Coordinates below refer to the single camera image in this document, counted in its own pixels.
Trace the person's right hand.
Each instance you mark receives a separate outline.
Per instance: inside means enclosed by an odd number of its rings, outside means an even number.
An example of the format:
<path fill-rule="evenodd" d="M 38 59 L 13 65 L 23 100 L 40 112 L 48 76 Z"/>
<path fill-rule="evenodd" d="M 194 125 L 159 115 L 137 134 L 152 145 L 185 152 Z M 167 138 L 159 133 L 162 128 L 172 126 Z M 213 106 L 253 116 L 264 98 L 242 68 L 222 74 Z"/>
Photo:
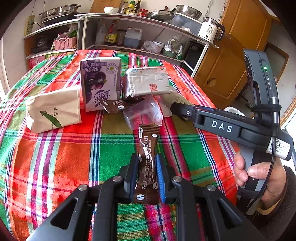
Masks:
<path fill-rule="evenodd" d="M 242 187 L 248 178 L 254 179 L 266 179 L 269 172 L 270 162 L 262 162 L 250 166 L 248 170 L 244 170 L 245 160 L 241 156 L 240 152 L 237 152 L 234 156 L 234 174 L 235 182 L 238 186 Z M 279 158 L 273 166 L 272 173 L 269 177 L 266 190 L 261 198 L 262 208 L 268 209 L 282 198 L 285 184 L 287 181 L 286 171 Z"/>

